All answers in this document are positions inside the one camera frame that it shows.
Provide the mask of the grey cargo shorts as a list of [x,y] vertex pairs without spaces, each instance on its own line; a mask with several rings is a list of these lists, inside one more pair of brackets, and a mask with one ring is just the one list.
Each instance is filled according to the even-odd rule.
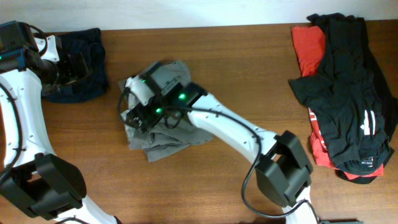
[[[192,80],[187,64],[181,60],[162,65],[160,71],[170,73],[184,81]],[[124,100],[128,109],[120,113],[123,120],[126,119],[127,112],[139,103],[139,100],[133,94],[125,96]],[[187,147],[201,145],[213,139],[212,134],[194,127],[185,118],[174,129],[168,129],[163,121],[157,123],[145,133],[127,125],[124,125],[124,129],[129,149],[144,150],[149,162],[158,161]]]

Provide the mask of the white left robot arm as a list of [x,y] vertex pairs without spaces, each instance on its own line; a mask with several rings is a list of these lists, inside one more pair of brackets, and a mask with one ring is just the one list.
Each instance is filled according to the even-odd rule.
[[81,53],[25,22],[1,25],[1,114],[6,136],[1,195],[31,218],[58,223],[117,223],[89,198],[80,170],[59,158],[47,134],[41,98],[88,78]]

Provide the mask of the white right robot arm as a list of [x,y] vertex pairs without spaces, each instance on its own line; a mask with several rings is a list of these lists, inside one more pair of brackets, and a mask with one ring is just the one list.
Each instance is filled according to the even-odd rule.
[[[194,127],[211,133],[246,158],[251,167],[241,187],[241,198],[256,215],[283,218],[287,223],[319,223],[310,201],[313,167],[295,134],[285,131],[278,135],[252,124],[192,82],[167,82],[159,88],[147,80],[128,80],[124,94],[132,94],[139,101],[127,115],[128,125],[147,131],[162,118],[186,116]],[[266,214],[248,202],[246,187],[253,175],[261,193],[282,208],[281,214]]]

